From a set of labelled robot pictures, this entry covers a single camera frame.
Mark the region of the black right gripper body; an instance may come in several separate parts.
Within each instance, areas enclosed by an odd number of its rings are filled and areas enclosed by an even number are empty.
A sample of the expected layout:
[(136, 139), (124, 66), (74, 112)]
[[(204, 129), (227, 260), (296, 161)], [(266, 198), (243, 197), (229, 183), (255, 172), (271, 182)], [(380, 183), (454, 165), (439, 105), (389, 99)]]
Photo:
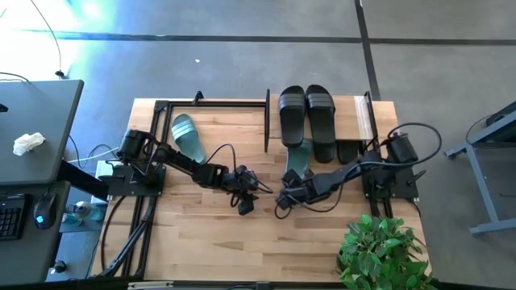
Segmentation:
[(281, 209), (292, 208), (295, 204), (313, 204), (319, 200), (314, 186), (311, 183), (304, 183), (293, 169), (283, 175), (281, 182), (283, 188), (276, 199)]

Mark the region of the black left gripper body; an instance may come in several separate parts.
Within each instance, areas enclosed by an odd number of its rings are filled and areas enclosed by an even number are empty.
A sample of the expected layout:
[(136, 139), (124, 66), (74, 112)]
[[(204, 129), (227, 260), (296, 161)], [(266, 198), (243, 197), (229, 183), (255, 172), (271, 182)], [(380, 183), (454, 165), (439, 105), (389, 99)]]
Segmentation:
[(258, 189), (256, 174), (240, 165), (233, 172), (223, 176), (223, 189), (231, 195), (230, 206), (237, 207), (240, 216), (254, 210), (254, 201), (258, 199), (253, 193)]

